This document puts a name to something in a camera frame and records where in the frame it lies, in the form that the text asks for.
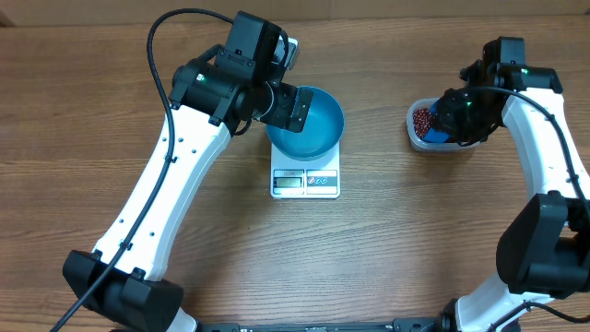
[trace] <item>digital kitchen scale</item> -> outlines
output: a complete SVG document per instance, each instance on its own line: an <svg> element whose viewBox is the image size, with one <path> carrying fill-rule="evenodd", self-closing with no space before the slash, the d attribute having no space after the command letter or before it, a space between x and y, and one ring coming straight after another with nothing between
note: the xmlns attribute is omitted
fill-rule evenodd
<svg viewBox="0 0 590 332"><path fill-rule="evenodd" d="M310 161L271 151L270 193L274 198L338 198L340 196L340 143L321 158Z"/></svg>

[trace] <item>blue bowl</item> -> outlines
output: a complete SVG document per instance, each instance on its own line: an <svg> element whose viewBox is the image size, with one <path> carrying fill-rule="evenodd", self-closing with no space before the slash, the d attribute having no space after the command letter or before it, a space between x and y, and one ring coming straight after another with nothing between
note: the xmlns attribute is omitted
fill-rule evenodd
<svg viewBox="0 0 590 332"><path fill-rule="evenodd" d="M333 148L344 134L344 112L338 101L324 90L301 88L313 91L303 131L293 133L267 125L266 133L287 157L301 161L316 160Z"/></svg>

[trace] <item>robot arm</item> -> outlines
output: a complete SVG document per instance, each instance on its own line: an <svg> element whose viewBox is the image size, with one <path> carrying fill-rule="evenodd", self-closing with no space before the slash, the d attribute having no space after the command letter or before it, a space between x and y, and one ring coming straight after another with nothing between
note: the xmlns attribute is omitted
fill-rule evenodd
<svg viewBox="0 0 590 332"><path fill-rule="evenodd" d="M298 42L280 27L240 12L225 46L178 68L169 96L174 142L167 118L121 214L91 253L72 251L64 263L64 277L78 298L106 276L85 307L136 330L196 330L197 322L180 308L183 289L163 279L172 243L211 164L234 135L245 132L237 130L241 121L246 129L255 119L302 130L313 93L281 82L298 53ZM159 179L170 143L174 155L151 208L121 258L113 260ZM110 271L109 264L115 264Z"/></svg>
<svg viewBox="0 0 590 332"><path fill-rule="evenodd" d="M450 301L436 319L401 318L398 332L492 332L517 323L532 305L590 291L590 178L572 141L563 113L562 87L553 69L525 65L522 39L500 37L484 47L482 60L461 71L463 89L449 89L436 103L433 128L457 142L485 141L498 126L513 136L525 173L529 203L501 237L497 271L474 292ZM555 117L572 160L564 161L561 140L546 114ZM561 238L564 224L578 232Z"/></svg>
<svg viewBox="0 0 590 332"><path fill-rule="evenodd" d="M568 142L575 172L580 176L581 187L586 195L590 195L590 178L588 178L565 122L563 97L552 89L527 89L521 93L555 115ZM572 188L571 181L569 181L560 141L551 123L546 121L545 116L526 101L510 97L502 110L502 120L516 143L518 156L525 173L528 198L532 199L536 194L547 194L551 191L557 191L563 197L576 198L576 193ZM555 240L559 240L561 225L558 224L557 227L553 227L552 233L554 234L553 242L540 243L545 248L551 249L551 252L538 261L555 255L551 245L555 246L557 244ZM526 243L527 236L522 231L517 233L514 228L512 228L512 232L506 234L515 236L514 238L506 237L501 241L497 253L497 265L505 275L508 275L506 279L513 279L513 273L505 271L511 267L521 266L523 263L508 258L511 255L518 255L517 252L507 252L513 249L513 244L509 243L509 240L510 242L519 241L518 237L520 237L520 240ZM463 332L487 331L492 324L499 322L512 311L518 310L523 302L544 304L553 300L554 298L546 292L524 291L522 293L512 293L509 284L502 281L499 273L495 272L473 293L457 301L454 308L457 330ZM525 313L526 309L521 309L517 314L511 314L511 319L498 325L497 330L501 331L513 320Z"/></svg>

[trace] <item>red beans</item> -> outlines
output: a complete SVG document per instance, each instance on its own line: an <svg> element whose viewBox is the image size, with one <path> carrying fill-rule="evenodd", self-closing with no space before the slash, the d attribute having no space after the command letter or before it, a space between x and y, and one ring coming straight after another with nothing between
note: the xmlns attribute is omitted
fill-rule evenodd
<svg viewBox="0 0 590 332"><path fill-rule="evenodd" d="M433 122L434 115L431 114L431 110L421 108L414 111L414 130L419 139L424 138L428 134Z"/></svg>

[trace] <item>wooden table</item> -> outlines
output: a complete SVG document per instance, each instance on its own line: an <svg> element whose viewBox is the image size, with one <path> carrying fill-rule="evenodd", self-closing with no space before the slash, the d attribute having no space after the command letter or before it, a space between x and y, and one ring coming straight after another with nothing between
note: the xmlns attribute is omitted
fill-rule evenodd
<svg viewBox="0 0 590 332"><path fill-rule="evenodd" d="M570 129L590 164L588 17L285 23L302 44L285 81L343 105L342 196L279 201L270 144L253 125L214 164L184 219L167 279L204 322L387 321L437 314L495 269L499 237L525 206L503 129L472 152L418 154L405 117L417 99L460 87L459 69L500 35L554 67ZM154 147L163 108L148 71L149 26L0 29L0 330L47 331L75 300L61 274L72 249L110 227ZM162 26L156 62L177 66L224 42L222 23ZM555 306L590 310L589 295ZM582 331L544 313L528 331ZM64 331L114 323L80 310Z"/></svg>

